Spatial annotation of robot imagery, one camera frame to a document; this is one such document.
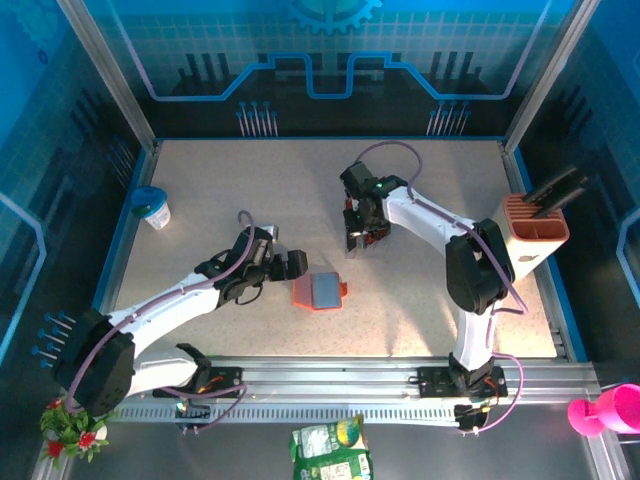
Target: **pink cup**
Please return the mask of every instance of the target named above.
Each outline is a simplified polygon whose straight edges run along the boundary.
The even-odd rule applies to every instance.
[[[578,399],[569,404],[569,423],[581,435],[599,435],[605,428],[640,433],[640,386],[625,383],[604,392],[596,403]]]

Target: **white tabletop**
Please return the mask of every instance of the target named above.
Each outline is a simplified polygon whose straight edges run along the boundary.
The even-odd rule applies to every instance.
[[[394,227],[386,242],[355,259],[344,253],[344,192],[338,176],[373,140],[165,141],[152,184],[168,193],[171,222],[138,228],[117,300],[123,308],[171,287],[233,245],[237,212],[280,227],[279,249],[307,252],[312,272],[336,271],[349,285],[341,310],[309,312],[291,303],[291,285],[267,283],[247,306],[225,305],[168,335],[210,355],[429,356],[455,343],[456,307],[444,259]],[[481,220],[509,193],[498,144],[412,140],[425,168],[416,190],[452,212]],[[412,154],[385,146],[365,157],[376,175],[408,179]],[[496,349],[555,356],[535,278],[516,284],[526,317],[501,315]],[[247,298],[253,295],[247,292]],[[515,306],[509,298],[507,306]]]

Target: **green package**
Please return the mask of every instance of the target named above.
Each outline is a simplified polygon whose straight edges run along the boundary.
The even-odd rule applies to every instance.
[[[364,417],[302,428],[291,434],[293,480],[373,480]]]

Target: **red flower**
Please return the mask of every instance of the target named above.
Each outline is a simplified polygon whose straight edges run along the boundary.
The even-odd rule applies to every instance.
[[[83,432],[80,434],[80,440],[78,440],[78,446],[80,450],[86,451],[96,442],[96,434],[93,432]]]
[[[62,405],[62,399],[57,398],[47,406],[47,410],[53,410],[54,408],[58,408],[60,405]]]
[[[47,442],[47,453],[50,457],[58,458],[64,449],[64,443],[49,440]]]

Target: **robotic arm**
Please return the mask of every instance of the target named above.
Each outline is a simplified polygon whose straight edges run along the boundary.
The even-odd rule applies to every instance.
[[[201,263],[181,282],[139,305],[107,315],[88,310],[75,320],[64,317],[73,325],[67,325],[64,331],[59,327],[57,330],[64,338],[64,345],[58,348],[60,352],[53,362],[55,380],[69,389],[94,346],[114,326],[134,314],[134,321],[100,349],[78,385],[74,398],[90,415],[105,414],[125,397],[147,390],[171,386],[184,393],[199,393],[210,388],[214,376],[211,363],[191,345],[179,344],[149,354],[144,351],[160,337],[193,318],[231,301],[243,305],[239,299],[249,287],[258,289],[250,300],[253,301],[261,294],[266,280],[293,280],[306,272],[307,257],[303,251],[289,251],[287,260],[274,254],[273,243],[278,235],[275,225],[256,227],[248,254],[240,266],[226,278],[198,288],[197,285],[219,276],[241,258],[249,242],[249,232],[247,228],[231,249]],[[178,293],[167,298],[165,294],[175,290]],[[157,303],[148,311],[135,316],[143,305],[154,301]]]
[[[441,385],[434,393],[477,396],[485,389],[486,379],[497,385],[500,379],[495,376],[500,371],[493,367],[493,317],[507,296],[507,284],[524,277],[568,239],[559,210],[554,209],[544,219],[534,218],[544,208],[536,202],[551,202],[556,209],[561,205],[558,201],[562,196],[557,191],[549,193],[557,182],[528,198],[510,195],[491,219],[475,222],[415,192],[410,195],[407,182],[396,176],[375,177],[360,161],[347,168],[340,179],[347,194],[343,215],[348,251],[381,240],[396,224],[445,257],[447,291],[459,307],[458,337],[446,374],[440,372],[429,378],[429,383]],[[503,275],[476,237],[488,246]]]

